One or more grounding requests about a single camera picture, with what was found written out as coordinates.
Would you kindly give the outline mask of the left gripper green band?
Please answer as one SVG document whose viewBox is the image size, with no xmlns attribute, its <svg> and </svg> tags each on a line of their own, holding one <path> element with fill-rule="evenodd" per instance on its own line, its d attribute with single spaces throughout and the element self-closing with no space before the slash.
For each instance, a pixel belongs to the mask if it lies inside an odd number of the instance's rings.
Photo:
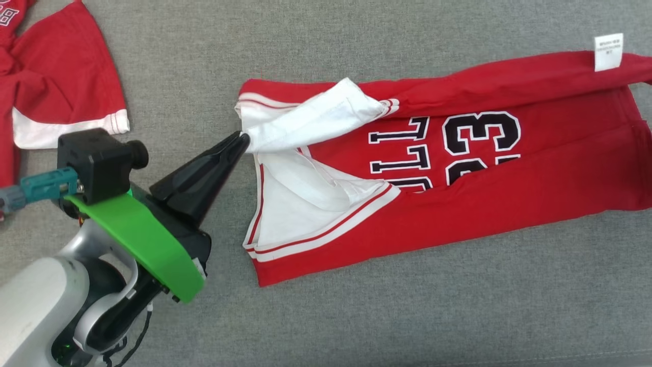
<svg viewBox="0 0 652 367">
<path fill-rule="evenodd" d="M 173 198 L 173 210 L 188 223 L 200 225 L 231 172 L 251 143 L 234 132 L 150 186 L 160 201 Z M 210 253 L 209 237 L 163 213 L 163 221 L 129 194 L 89 205 L 80 195 L 65 198 L 86 215 L 79 232 L 65 247 L 71 258 L 100 258 L 113 253 L 126 266 L 142 267 L 180 302 L 189 303 L 204 288 L 199 268 Z"/>
</svg>

